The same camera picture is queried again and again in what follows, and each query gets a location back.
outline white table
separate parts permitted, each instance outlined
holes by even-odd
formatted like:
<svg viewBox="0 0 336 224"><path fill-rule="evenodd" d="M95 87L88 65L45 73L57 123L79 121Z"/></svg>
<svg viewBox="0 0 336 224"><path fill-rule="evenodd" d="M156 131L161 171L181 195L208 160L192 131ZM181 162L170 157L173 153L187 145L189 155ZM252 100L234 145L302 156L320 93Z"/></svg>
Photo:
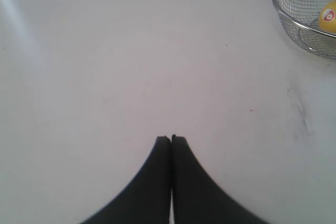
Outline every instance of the white table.
<svg viewBox="0 0 336 224"><path fill-rule="evenodd" d="M336 220L336 63L271 0L0 0L0 223L79 223L158 135L274 224Z"/></svg>

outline metal wire basket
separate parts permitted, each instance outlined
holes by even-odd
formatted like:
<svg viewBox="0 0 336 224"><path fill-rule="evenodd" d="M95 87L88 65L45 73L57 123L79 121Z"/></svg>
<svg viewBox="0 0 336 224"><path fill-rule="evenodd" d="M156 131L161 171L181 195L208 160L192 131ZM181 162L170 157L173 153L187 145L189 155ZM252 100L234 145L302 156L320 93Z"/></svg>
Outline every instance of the metal wire basket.
<svg viewBox="0 0 336 224"><path fill-rule="evenodd" d="M272 0L287 35L301 48L336 59L336 34L318 28L319 14L332 0Z"/></svg>

